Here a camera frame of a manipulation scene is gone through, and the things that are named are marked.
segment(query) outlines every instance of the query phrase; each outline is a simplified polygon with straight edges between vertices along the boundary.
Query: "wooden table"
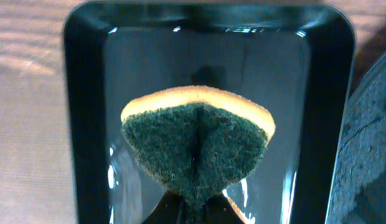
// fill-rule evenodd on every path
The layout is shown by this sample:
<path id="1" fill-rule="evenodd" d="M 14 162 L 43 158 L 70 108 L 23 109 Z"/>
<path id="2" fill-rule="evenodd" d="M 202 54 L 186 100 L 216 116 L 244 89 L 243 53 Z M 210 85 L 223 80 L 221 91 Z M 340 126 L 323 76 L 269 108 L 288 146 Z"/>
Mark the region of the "wooden table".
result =
<path id="1" fill-rule="evenodd" d="M 0 223 L 76 223 L 60 33 L 81 2 L 0 0 Z M 325 3 L 354 25 L 356 86 L 386 50 L 386 0 Z"/>

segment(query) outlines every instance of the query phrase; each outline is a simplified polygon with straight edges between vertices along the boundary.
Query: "green scouring pad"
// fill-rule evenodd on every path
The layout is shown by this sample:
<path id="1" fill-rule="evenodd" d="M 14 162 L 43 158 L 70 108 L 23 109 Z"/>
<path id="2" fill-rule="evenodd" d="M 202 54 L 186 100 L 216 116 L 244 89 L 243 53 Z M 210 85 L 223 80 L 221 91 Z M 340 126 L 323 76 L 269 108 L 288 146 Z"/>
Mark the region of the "green scouring pad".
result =
<path id="1" fill-rule="evenodd" d="M 137 164 L 185 201 L 187 223 L 199 223 L 208 199 L 250 174 L 275 133 L 268 110 L 207 86 L 132 100 L 121 121 Z"/>

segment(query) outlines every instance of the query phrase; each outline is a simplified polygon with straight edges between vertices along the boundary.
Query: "tray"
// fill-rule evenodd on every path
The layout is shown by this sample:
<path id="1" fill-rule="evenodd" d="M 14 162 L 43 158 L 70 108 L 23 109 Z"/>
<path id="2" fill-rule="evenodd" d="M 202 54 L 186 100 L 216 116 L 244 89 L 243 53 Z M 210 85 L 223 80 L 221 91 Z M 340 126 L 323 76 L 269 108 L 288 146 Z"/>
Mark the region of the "tray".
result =
<path id="1" fill-rule="evenodd" d="M 129 100 L 208 85 L 272 113 L 254 173 L 224 195 L 247 223 L 324 223 L 354 34 L 329 6 L 90 2 L 64 28 L 79 223 L 140 223 L 164 191 L 133 162 Z"/>

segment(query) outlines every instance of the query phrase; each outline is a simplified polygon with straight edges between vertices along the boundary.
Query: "table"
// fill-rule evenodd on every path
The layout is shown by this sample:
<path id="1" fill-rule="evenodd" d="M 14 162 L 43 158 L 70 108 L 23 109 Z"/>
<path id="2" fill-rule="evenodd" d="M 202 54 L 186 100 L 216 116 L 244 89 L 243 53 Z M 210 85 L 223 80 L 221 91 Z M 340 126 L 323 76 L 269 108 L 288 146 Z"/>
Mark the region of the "table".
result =
<path id="1" fill-rule="evenodd" d="M 0 224 L 76 223 L 60 34 L 82 2 L 0 0 Z M 355 87 L 386 50 L 386 1 L 324 3 L 354 25 Z"/>

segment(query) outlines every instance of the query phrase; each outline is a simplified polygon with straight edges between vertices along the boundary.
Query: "scouring pad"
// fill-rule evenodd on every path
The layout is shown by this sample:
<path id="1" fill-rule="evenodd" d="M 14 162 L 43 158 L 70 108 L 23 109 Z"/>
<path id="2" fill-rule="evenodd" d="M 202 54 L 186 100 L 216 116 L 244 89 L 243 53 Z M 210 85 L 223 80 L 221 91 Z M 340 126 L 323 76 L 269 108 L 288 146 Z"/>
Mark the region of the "scouring pad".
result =
<path id="1" fill-rule="evenodd" d="M 121 121 L 137 164 L 183 198 L 188 223 L 200 223 L 208 199 L 250 174 L 275 133 L 268 110 L 207 86 L 132 100 Z"/>

